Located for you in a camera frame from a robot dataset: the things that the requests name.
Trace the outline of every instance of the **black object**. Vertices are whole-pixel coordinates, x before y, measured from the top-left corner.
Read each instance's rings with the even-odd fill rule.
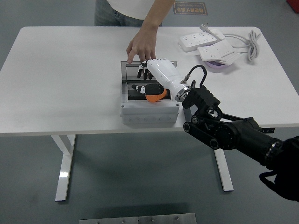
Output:
[[[145,95],[160,95],[164,92],[164,87],[158,83],[152,83],[148,85],[132,85],[132,88]]]
[[[212,149],[237,149],[266,166],[272,171],[261,174],[261,181],[280,196],[299,202],[299,137],[283,142],[263,133],[253,117],[223,114],[220,101],[202,83],[195,88],[193,82],[183,101],[185,109],[197,107],[191,120],[184,123],[184,130]],[[220,121],[222,118],[231,122]],[[274,182],[266,179],[272,175],[276,175]]]

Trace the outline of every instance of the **white cable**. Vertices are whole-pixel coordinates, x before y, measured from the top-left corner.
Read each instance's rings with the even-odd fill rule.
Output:
[[[244,42],[246,44],[246,46],[242,46],[242,47],[236,47],[233,46],[233,48],[245,48],[245,47],[249,47],[248,51],[246,53],[248,53],[248,60],[250,60],[251,62],[258,57],[259,52],[260,52],[260,48],[257,44],[257,40],[258,38],[261,36],[261,34],[256,35],[256,33],[252,30],[248,36],[249,36],[249,40],[247,40],[245,37],[237,35],[237,34],[224,34],[226,37],[233,37],[233,38],[237,38],[239,40],[241,40],[242,42]]]

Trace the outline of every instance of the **robot finger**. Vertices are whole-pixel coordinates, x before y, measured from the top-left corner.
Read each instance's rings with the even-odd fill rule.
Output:
[[[148,72],[149,72],[149,70],[147,68],[145,68],[144,74],[143,74],[143,80],[147,80],[148,79]]]

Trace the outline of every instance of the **screw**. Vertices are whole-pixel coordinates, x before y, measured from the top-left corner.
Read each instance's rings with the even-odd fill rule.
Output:
[[[192,123],[195,124],[195,125],[199,123],[197,117],[192,118]]]

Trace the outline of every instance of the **white power strip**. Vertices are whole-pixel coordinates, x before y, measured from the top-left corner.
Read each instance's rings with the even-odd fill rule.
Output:
[[[211,45],[225,39],[225,36],[217,29],[212,29],[219,39],[206,31],[200,31],[195,34],[185,35],[179,38],[179,45],[185,52],[197,50],[197,47]]]

